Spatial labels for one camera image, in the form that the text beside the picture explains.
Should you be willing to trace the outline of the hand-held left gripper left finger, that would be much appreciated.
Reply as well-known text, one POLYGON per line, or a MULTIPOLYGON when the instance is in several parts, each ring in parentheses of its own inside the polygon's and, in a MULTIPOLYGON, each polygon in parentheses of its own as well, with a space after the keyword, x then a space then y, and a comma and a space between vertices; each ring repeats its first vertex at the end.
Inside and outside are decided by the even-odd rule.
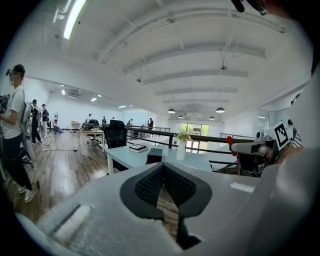
POLYGON ((120 187, 120 199, 137 217, 163 221, 165 215, 157 208, 162 187, 163 164, 157 163, 127 179, 120 187))

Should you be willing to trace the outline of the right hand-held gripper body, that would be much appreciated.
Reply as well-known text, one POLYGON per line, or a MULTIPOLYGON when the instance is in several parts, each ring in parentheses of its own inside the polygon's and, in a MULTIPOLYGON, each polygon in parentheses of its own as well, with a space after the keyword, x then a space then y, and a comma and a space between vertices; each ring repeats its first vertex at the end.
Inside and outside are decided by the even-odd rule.
POLYGON ((297 129, 288 117, 257 132, 253 142, 231 142, 231 153, 237 158, 237 174, 241 176, 260 176, 266 167, 280 164, 303 149, 297 129))

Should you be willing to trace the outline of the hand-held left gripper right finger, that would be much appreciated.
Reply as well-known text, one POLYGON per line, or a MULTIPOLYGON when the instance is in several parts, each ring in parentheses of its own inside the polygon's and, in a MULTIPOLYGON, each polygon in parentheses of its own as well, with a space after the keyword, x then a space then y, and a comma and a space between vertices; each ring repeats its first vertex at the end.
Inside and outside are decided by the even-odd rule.
POLYGON ((170 163, 163 164, 163 185, 178 208, 176 242, 186 250, 200 242, 189 234, 185 219, 197 217, 212 198, 212 189, 205 181, 170 163))

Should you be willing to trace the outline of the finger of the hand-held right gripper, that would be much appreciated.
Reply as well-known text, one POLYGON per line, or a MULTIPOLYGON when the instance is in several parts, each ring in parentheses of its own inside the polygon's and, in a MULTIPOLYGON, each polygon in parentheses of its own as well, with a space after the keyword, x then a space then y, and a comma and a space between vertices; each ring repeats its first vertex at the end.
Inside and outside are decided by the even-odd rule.
POLYGON ((237 153, 234 152, 234 151, 232 151, 233 138, 232 138, 231 136, 228 136, 228 137, 226 138, 226 142, 227 142, 227 144, 229 145, 229 150, 231 151, 232 156, 235 157, 235 156, 237 155, 237 153))

